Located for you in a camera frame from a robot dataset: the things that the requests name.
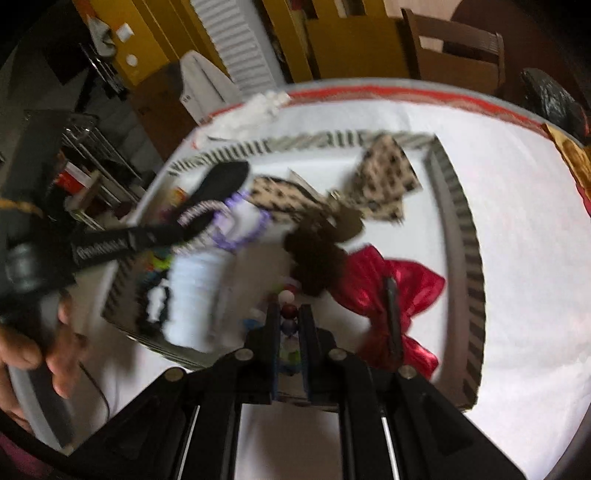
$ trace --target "light switch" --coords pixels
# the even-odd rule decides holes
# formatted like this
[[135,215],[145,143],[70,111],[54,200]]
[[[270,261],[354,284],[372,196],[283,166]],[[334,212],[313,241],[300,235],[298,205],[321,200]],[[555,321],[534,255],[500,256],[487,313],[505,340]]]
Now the light switch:
[[137,67],[138,66],[138,57],[132,55],[131,53],[125,57],[125,61],[127,65],[130,67]]
[[129,26],[129,24],[124,23],[123,25],[121,25],[117,29],[115,34],[123,43],[125,43],[126,41],[128,41],[131,38],[131,35],[134,34],[134,31],[131,30],[131,27]]

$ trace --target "metal screw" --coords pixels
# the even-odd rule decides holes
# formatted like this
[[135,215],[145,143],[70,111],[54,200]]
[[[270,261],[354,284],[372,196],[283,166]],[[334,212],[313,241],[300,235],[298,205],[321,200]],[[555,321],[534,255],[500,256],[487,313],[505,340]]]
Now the metal screw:
[[414,367],[411,367],[410,365],[401,366],[398,369],[398,373],[401,377],[406,378],[407,380],[410,380],[411,378],[417,376],[417,371],[414,369]]
[[329,358],[333,362],[342,362],[345,358],[347,358],[347,352],[345,352],[342,348],[333,348],[329,352]]
[[184,377],[184,370],[180,367],[172,367],[164,372],[164,378],[169,382],[178,382]]
[[250,359],[252,359],[252,357],[255,356],[255,354],[249,348],[240,348],[240,350],[238,350],[234,356],[241,362],[248,362]]

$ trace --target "wooden chair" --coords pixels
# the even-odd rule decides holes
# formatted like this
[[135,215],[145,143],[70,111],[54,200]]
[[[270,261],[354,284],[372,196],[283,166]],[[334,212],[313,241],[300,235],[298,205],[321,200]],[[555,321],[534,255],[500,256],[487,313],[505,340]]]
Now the wooden chair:
[[[505,50],[503,37],[456,22],[413,14],[402,9],[402,16],[412,37],[415,65],[413,77],[445,83],[489,95],[500,95],[505,83]],[[437,38],[454,46],[484,52],[478,59],[465,58],[421,46],[420,37]]]

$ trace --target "leopard print fabric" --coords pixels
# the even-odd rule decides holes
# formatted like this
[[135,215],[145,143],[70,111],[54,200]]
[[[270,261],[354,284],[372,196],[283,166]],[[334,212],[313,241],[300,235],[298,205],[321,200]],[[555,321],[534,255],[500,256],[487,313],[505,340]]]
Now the leopard print fabric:
[[364,218],[404,219],[402,196],[421,189],[408,157],[392,135],[381,135],[365,152],[342,201]]
[[363,160],[338,202],[314,198],[304,187],[275,177],[256,177],[249,202],[269,210],[277,222],[302,219],[309,209],[338,209],[342,203],[360,211],[363,218],[402,221],[402,196],[421,189],[413,167],[392,135],[381,135],[363,155]]
[[248,201],[281,223],[298,222],[308,210],[325,207],[297,183],[275,177],[256,177]]

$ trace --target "red object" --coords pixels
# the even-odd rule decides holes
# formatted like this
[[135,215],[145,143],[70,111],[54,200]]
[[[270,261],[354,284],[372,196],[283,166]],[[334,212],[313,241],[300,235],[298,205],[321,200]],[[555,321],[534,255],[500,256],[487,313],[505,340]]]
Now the red object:
[[56,178],[56,185],[63,188],[70,195],[75,195],[84,188],[69,172],[63,170]]
[[281,307],[281,316],[287,320],[293,320],[297,317],[297,307],[292,303],[286,303]]
[[298,287],[296,287],[295,285],[291,285],[289,283],[285,284],[285,286],[283,287],[283,290],[290,291],[294,295],[297,295],[300,292],[300,289]]
[[386,276],[394,278],[398,285],[404,363],[430,379],[439,360],[406,332],[411,318],[437,300],[445,286],[443,277],[416,262],[385,260],[375,247],[368,245],[349,255],[345,274],[330,294],[346,309],[369,318],[371,328],[357,355],[371,367],[393,371],[396,365],[388,349],[389,329],[384,305]]

